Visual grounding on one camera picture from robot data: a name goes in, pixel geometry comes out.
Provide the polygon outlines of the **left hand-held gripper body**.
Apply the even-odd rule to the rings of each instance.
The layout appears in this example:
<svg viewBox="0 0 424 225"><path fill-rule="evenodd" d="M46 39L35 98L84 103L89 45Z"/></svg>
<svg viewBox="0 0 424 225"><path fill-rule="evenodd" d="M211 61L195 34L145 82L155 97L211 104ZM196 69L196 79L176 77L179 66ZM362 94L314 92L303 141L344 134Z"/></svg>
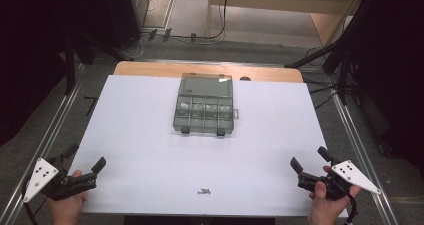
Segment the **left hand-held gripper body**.
<svg viewBox="0 0 424 225"><path fill-rule="evenodd" d="M73 177L63 168L63 159L63 156L37 159L29 184L24 186L24 203L29 203L38 193L58 201L96 187L98 164L90 173Z"/></svg>

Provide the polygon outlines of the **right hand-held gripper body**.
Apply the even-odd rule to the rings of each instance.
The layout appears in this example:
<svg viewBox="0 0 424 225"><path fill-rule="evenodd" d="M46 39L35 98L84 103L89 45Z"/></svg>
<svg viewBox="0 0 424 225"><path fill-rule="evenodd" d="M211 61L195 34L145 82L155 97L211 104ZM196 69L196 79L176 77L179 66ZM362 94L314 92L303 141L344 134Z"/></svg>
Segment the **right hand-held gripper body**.
<svg viewBox="0 0 424 225"><path fill-rule="evenodd" d="M375 194L381 193L381 189L363 174L351 160L332 165L331 171L326 176L321 177L305 173L303 168L297 165L297 175L298 186L310 192L315 191L317 182L323 182L327 188L326 198L333 201L347 196L352 185Z"/></svg>

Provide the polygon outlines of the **grey clear plastic compartment box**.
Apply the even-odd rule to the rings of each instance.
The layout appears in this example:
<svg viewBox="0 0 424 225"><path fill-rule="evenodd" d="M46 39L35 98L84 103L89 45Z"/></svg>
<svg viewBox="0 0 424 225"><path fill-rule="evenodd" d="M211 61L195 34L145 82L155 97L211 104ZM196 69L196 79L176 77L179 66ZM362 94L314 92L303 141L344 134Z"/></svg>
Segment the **grey clear plastic compartment box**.
<svg viewBox="0 0 424 225"><path fill-rule="evenodd" d="M182 74L173 119L177 132L230 135L235 117L230 75Z"/></svg>

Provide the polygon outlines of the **person's left hand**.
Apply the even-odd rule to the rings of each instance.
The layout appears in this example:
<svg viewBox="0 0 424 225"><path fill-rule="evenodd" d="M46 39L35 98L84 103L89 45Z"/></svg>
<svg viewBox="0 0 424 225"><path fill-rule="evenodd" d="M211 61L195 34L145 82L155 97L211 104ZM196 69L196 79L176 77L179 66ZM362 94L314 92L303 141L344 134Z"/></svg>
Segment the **person's left hand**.
<svg viewBox="0 0 424 225"><path fill-rule="evenodd" d="M53 225L78 225L84 203L88 200L88 192L72 195L64 200L47 199Z"/></svg>

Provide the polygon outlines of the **person's right hand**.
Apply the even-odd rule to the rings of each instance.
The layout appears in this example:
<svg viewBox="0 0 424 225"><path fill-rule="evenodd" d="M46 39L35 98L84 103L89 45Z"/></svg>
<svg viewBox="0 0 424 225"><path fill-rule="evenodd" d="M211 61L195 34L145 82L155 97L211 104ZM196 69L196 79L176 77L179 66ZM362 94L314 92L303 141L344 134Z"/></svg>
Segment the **person's right hand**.
<svg viewBox="0 0 424 225"><path fill-rule="evenodd" d="M342 211L350 204L350 198L345 196L336 201L326 198L327 186L323 182L316 182L314 192L309 194L312 200L307 222L309 225L335 225Z"/></svg>

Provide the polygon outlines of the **white table board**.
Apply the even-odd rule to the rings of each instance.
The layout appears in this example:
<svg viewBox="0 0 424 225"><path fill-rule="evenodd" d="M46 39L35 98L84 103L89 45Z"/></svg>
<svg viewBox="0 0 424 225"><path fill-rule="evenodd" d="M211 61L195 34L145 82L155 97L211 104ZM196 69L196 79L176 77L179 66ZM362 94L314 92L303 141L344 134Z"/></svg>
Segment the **white table board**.
<svg viewBox="0 0 424 225"><path fill-rule="evenodd" d="M108 77L72 167L107 161L87 213L304 216L307 191L290 166L322 173L325 143L303 83L236 81L230 135L183 135L173 117L177 78ZM207 188L211 194L198 194Z"/></svg>

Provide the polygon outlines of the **black metal stand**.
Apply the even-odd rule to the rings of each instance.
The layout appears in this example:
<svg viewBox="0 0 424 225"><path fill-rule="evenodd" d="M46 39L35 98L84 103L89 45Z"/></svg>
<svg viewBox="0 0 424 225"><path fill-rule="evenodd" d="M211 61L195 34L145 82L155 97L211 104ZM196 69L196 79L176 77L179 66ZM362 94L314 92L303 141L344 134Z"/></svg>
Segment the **black metal stand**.
<svg viewBox="0 0 424 225"><path fill-rule="evenodd" d="M116 49L102 43L94 36L86 32L67 27L65 29L66 95L69 95L76 87L74 53L77 53L84 63L91 64L94 61L94 55L92 54L90 45L101 49L110 56L114 57L117 61L133 61L133 58L130 58L122 52L118 52Z"/></svg>

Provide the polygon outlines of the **black tripod stand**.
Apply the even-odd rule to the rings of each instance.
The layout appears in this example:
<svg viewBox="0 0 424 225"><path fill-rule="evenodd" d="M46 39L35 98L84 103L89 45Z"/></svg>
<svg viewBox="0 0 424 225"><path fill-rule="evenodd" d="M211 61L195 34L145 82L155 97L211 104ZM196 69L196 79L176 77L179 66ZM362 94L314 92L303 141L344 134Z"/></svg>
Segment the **black tripod stand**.
<svg viewBox="0 0 424 225"><path fill-rule="evenodd" d="M303 65L328 54L328 58L322 65L322 68L325 73L333 73L338 66L341 66L339 81L337 84L337 92L342 104L345 105L348 66L350 64L351 42L352 39L356 36L356 34L356 26L353 24L349 24L346 30L340 35L340 37L336 41L312 53L311 55L307 55L305 58L299 61L296 61L291 64L286 64L285 68L298 69Z"/></svg>

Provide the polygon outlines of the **dark curtain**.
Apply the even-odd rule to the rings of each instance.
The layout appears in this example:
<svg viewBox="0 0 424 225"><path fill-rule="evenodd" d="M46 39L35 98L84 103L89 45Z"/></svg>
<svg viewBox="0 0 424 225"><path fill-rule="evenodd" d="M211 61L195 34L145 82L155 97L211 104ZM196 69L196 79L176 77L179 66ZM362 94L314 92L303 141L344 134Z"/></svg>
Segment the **dark curtain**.
<svg viewBox="0 0 424 225"><path fill-rule="evenodd" d="M0 146L71 75L62 52L94 59L81 26L88 1L0 0Z"/></svg>
<svg viewBox="0 0 424 225"><path fill-rule="evenodd" d="M355 79L387 127L383 144L424 173L424 0L362 0Z"/></svg>

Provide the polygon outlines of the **wooden table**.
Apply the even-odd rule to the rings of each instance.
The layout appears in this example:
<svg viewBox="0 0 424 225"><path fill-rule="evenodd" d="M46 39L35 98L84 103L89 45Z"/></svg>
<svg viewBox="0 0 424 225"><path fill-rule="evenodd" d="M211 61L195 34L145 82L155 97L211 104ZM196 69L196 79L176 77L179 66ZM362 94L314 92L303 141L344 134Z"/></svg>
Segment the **wooden table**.
<svg viewBox="0 0 424 225"><path fill-rule="evenodd" d="M122 61L117 64L114 71L114 75L155 77L180 77L183 73L225 74L231 75L235 80L247 77L252 81L303 82L302 75L297 69L244 66L236 63L200 64L174 61Z"/></svg>

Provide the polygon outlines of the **black cabinet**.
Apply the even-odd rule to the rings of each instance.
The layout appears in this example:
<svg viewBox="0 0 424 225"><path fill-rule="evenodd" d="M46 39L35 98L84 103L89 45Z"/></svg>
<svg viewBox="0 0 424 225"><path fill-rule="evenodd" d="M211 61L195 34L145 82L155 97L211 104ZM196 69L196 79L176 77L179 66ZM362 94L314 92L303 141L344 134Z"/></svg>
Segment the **black cabinet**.
<svg viewBox="0 0 424 225"><path fill-rule="evenodd" d="M149 0L108 0L114 47L126 49L141 38L149 5Z"/></svg>

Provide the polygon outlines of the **aluminium floor rail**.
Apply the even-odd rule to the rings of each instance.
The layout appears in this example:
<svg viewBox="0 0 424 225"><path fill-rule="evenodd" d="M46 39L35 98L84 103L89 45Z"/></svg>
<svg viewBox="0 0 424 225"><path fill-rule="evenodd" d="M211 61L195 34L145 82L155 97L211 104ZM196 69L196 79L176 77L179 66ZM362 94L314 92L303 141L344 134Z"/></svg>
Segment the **aluminium floor rail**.
<svg viewBox="0 0 424 225"><path fill-rule="evenodd" d="M374 169L374 166L368 156L365 146L357 131L357 128L352 120L352 116L347 105L344 105L339 98L340 92L335 88L331 88L333 100L339 116L344 124L345 130L352 145L356 159L359 163L361 170L364 174L381 190L380 194L373 193L372 198L379 212L380 218L384 225L399 225L398 220L394 214L392 206L389 202L388 196L384 190L383 184Z"/></svg>
<svg viewBox="0 0 424 225"><path fill-rule="evenodd" d="M22 208L21 187L39 157L49 154L79 91L86 65L76 66L76 85L68 95L66 81L54 88L24 124L21 131L0 147L0 225L13 225Z"/></svg>

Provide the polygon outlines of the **black angled floor bracket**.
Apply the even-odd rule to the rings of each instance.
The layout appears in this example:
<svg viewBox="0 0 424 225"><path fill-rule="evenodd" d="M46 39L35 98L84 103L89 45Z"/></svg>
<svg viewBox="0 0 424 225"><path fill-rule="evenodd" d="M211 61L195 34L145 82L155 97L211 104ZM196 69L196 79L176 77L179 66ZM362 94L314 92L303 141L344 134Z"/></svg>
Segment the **black angled floor bracket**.
<svg viewBox="0 0 424 225"><path fill-rule="evenodd" d="M91 104L90 104L88 110L85 113L85 116L89 116L92 113L92 111L94 110L95 106L97 105L99 97L84 96L83 98L91 101Z"/></svg>

